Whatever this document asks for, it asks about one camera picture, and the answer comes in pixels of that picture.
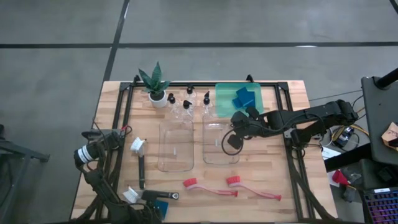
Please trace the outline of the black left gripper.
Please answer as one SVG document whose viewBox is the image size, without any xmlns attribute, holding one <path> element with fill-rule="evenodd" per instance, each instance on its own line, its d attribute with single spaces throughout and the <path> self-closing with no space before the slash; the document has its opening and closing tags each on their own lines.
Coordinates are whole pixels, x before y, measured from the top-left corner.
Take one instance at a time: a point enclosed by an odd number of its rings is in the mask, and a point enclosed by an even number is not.
<svg viewBox="0 0 398 224">
<path fill-rule="evenodd" d="M 160 202 L 130 203 L 127 201 L 127 208 L 132 212 L 132 220 L 137 224 L 160 224 L 162 219 L 158 216 L 156 209 L 160 208 Z"/>
</svg>

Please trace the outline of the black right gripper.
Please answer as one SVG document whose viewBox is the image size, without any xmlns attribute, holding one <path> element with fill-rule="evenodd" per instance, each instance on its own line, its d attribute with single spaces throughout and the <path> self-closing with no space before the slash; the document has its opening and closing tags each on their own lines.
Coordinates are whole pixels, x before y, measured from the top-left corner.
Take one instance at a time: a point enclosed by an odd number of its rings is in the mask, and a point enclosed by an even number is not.
<svg viewBox="0 0 398 224">
<path fill-rule="evenodd" d="M 229 134 L 227 143 L 234 149 L 241 149 L 244 140 L 253 137 L 264 137 L 270 129 L 255 107 L 247 107 L 246 113 L 238 111 L 231 117 L 232 134 Z"/>
</svg>

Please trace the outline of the black loop-handled white bristle brush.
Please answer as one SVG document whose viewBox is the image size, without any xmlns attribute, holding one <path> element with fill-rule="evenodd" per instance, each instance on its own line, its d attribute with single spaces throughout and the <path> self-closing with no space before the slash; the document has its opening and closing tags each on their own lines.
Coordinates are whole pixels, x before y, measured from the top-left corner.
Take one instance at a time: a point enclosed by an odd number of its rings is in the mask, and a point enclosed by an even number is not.
<svg viewBox="0 0 398 224">
<path fill-rule="evenodd" d="M 170 198 L 173 200 L 179 199 L 178 192 L 163 192 L 156 190 L 134 190 L 131 187 L 127 188 L 127 191 L 123 192 L 123 196 L 130 203 L 138 203 L 139 201 L 155 202 L 158 198 Z"/>
</svg>

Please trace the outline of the red dish brush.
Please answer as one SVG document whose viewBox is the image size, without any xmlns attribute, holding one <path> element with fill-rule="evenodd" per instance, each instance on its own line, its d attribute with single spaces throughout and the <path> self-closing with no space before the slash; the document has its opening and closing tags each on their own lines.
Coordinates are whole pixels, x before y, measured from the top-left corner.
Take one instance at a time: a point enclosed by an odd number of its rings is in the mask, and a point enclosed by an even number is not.
<svg viewBox="0 0 398 224">
<path fill-rule="evenodd" d="M 250 192 L 252 192 L 258 196 L 264 197 L 264 198 L 276 199 L 278 201 L 281 201 L 281 199 L 282 199 L 281 195 L 274 195 L 274 194 L 270 194 L 267 192 L 261 192 L 259 190 L 253 189 L 252 187 L 249 187 L 248 185 L 244 184 L 241 181 L 241 177 L 238 175 L 228 177 L 226 179 L 226 183 L 228 184 L 229 187 L 242 187 L 242 188 L 245 188 L 245 189 L 249 190 Z"/>
<path fill-rule="evenodd" d="M 183 181 L 183 185 L 187 190 L 193 190 L 193 189 L 202 189 L 206 190 L 208 192 L 217 194 L 217 195 L 224 195 L 224 196 L 238 196 L 238 191 L 237 190 L 216 190 L 216 189 L 211 189 L 208 188 L 204 185 L 201 185 L 198 183 L 196 178 L 191 178 Z"/>
</svg>

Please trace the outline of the black-handled white bristle brush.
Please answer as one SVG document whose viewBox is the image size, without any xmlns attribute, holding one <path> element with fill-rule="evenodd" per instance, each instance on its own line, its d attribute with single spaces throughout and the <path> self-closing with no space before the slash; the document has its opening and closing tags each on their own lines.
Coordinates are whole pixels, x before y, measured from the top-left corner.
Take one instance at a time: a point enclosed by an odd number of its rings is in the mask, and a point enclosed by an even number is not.
<svg viewBox="0 0 398 224">
<path fill-rule="evenodd" d="M 146 139 L 140 137 L 135 138 L 132 142 L 130 150 L 137 154 L 139 164 L 139 188 L 145 189 L 145 166 L 144 166 L 144 143 Z"/>
</svg>

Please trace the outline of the clear plastic storage bin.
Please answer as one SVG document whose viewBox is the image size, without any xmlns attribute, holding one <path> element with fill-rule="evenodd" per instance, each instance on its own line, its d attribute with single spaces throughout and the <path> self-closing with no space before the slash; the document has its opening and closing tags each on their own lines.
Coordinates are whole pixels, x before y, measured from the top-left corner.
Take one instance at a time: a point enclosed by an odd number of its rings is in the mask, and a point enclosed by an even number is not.
<svg viewBox="0 0 398 224">
<path fill-rule="evenodd" d="M 206 114 L 202 117 L 203 129 L 203 160 L 212 165 L 230 165 L 239 161 L 239 155 L 229 156 L 224 153 L 221 141 L 224 135 L 232 129 L 229 118 L 220 118 L 216 114 Z"/>
<path fill-rule="evenodd" d="M 186 172 L 194 166 L 193 123 L 189 119 L 171 119 L 159 125 L 158 170 Z"/>
</svg>

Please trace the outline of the clear pump bottle black top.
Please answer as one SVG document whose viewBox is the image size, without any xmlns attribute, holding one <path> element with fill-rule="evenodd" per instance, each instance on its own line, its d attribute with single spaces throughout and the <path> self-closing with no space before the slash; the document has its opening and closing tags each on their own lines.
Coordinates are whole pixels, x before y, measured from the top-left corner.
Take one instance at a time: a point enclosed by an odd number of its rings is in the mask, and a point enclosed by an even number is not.
<svg viewBox="0 0 398 224">
<path fill-rule="evenodd" d="M 210 92 L 207 91 L 204 94 L 203 100 L 201 101 L 200 111 L 203 116 L 214 116 L 215 115 L 215 105 L 210 98 Z"/>
<path fill-rule="evenodd" d="M 196 104 L 197 93 L 195 87 L 192 84 L 188 84 L 184 94 L 185 100 L 191 102 L 193 105 Z"/>
<path fill-rule="evenodd" d="M 184 122 L 184 123 L 191 123 L 193 124 L 194 122 L 194 107 L 193 104 L 188 101 L 188 100 L 184 100 L 182 103 L 183 108 L 181 109 L 180 112 L 180 119 Z"/>
<path fill-rule="evenodd" d="M 167 101 L 168 101 L 167 107 L 169 109 L 169 118 L 181 119 L 182 118 L 181 102 L 174 97 L 173 93 L 169 93 Z"/>
</svg>

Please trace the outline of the translucent green plastic tray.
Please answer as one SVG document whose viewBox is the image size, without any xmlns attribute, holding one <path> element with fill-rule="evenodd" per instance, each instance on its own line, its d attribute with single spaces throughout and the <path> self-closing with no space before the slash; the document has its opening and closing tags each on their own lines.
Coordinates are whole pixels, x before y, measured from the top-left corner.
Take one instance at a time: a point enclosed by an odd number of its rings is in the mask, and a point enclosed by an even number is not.
<svg viewBox="0 0 398 224">
<path fill-rule="evenodd" d="M 246 108 L 236 110 L 232 100 L 237 98 L 236 91 L 246 87 L 248 91 L 255 93 L 256 106 L 258 112 L 263 113 L 261 86 L 258 83 L 217 83 L 216 84 L 216 114 L 219 117 L 230 117 L 237 111 L 245 113 Z"/>
</svg>

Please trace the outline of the green plant in white pot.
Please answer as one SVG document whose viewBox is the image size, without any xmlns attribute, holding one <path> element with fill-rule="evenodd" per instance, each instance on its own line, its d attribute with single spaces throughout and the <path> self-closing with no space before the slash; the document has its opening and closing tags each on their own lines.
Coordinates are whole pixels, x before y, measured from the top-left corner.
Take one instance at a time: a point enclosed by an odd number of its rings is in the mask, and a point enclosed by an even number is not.
<svg viewBox="0 0 398 224">
<path fill-rule="evenodd" d="M 169 87 L 171 81 L 163 81 L 162 74 L 159 62 L 156 63 L 151 76 L 148 76 L 145 71 L 139 69 L 139 75 L 154 108 L 163 108 L 167 104 L 166 89 Z"/>
</svg>

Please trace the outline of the white paper sheet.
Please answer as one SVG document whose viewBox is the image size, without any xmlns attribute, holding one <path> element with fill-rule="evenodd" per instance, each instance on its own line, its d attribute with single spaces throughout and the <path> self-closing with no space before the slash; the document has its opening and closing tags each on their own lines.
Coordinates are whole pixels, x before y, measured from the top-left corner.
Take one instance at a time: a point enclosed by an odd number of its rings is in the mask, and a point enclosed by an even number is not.
<svg viewBox="0 0 398 224">
<path fill-rule="evenodd" d="M 323 160 L 330 159 L 335 156 L 339 156 L 341 152 L 336 151 L 334 149 L 330 149 L 328 147 L 322 147 L 322 158 Z"/>
</svg>

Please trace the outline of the black power supply box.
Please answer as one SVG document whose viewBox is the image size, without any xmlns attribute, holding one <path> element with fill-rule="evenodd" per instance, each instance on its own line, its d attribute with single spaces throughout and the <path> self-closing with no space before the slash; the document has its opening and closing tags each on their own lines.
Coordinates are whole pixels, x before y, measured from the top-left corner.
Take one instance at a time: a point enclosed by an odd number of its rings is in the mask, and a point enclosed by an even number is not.
<svg viewBox="0 0 398 224">
<path fill-rule="evenodd" d="M 332 136 L 332 143 L 337 147 L 344 147 L 347 145 L 353 134 L 354 129 L 352 127 L 342 126 L 334 132 Z"/>
</svg>

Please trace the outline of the small red object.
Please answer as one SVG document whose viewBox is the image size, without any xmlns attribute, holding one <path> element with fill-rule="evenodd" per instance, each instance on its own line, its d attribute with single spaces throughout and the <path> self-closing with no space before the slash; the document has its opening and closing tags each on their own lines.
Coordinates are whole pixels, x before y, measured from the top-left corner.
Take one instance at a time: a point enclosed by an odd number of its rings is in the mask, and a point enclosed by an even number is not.
<svg viewBox="0 0 398 224">
<path fill-rule="evenodd" d="M 336 170 L 332 175 L 332 181 L 336 184 L 340 185 L 350 185 L 348 179 L 344 176 L 344 174 L 340 170 Z"/>
</svg>

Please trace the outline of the black floor beam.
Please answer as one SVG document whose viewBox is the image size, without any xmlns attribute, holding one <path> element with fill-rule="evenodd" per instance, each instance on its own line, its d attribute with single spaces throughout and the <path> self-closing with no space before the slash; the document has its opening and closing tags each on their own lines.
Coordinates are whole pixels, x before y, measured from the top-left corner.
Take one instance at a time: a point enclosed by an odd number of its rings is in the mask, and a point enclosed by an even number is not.
<svg viewBox="0 0 398 224">
<path fill-rule="evenodd" d="M 326 171 L 330 172 L 333 170 L 340 169 L 344 166 L 359 162 L 361 159 L 371 159 L 371 144 L 367 143 L 356 149 L 344 152 L 338 156 L 331 157 L 324 161 Z"/>
</svg>

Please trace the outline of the dark grey cart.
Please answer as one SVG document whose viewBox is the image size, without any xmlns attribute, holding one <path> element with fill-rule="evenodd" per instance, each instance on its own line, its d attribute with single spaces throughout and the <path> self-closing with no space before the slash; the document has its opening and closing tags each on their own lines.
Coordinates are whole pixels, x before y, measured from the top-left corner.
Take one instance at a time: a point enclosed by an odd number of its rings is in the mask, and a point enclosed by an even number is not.
<svg viewBox="0 0 398 224">
<path fill-rule="evenodd" d="M 381 90 L 372 78 L 361 79 L 371 155 L 374 161 L 398 166 L 398 151 L 387 147 L 382 135 L 391 123 L 398 123 L 398 82 Z"/>
</svg>

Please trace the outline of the dark grey stand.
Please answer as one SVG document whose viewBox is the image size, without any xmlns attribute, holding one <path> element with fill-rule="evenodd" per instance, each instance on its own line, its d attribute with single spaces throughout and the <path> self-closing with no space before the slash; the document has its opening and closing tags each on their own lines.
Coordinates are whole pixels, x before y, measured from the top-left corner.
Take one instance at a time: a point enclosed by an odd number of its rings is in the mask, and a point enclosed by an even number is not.
<svg viewBox="0 0 398 224">
<path fill-rule="evenodd" d="M 12 209 L 30 161 L 48 162 L 50 157 L 6 140 L 4 133 L 5 127 L 0 124 L 0 224 L 11 221 Z"/>
</svg>

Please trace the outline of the black pole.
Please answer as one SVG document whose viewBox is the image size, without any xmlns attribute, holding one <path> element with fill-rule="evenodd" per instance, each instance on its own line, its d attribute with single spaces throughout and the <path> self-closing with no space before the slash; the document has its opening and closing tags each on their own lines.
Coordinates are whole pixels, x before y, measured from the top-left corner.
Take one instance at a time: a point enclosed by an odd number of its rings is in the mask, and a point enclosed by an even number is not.
<svg viewBox="0 0 398 224">
<path fill-rule="evenodd" d="M 373 77 L 374 84 L 381 90 L 387 90 L 390 85 L 398 80 L 398 68 L 383 77 Z"/>
</svg>

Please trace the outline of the brown cardboard piece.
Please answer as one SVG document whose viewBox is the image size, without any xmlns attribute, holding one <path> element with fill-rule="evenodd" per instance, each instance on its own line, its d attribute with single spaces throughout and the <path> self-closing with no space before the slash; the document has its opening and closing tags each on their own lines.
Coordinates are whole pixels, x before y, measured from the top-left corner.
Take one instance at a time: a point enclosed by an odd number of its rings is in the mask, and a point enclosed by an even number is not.
<svg viewBox="0 0 398 224">
<path fill-rule="evenodd" d="M 398 151 L 398 124 L 392 122 L 381 138 L 385 146 Z"/>
</svg>

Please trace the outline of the blue-lit keyboard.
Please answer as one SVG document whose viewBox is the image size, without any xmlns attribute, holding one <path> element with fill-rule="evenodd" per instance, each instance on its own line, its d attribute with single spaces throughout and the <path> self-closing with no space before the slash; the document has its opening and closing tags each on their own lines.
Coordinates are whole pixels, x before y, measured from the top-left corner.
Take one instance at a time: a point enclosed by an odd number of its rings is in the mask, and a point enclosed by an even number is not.
<svg viewBox="0 0 398 224">
<path fill-rule="evenodd" d="M 398 187 L 363 192 L 364 218 L 372 224 L 398 224 Z"/>
</svg>

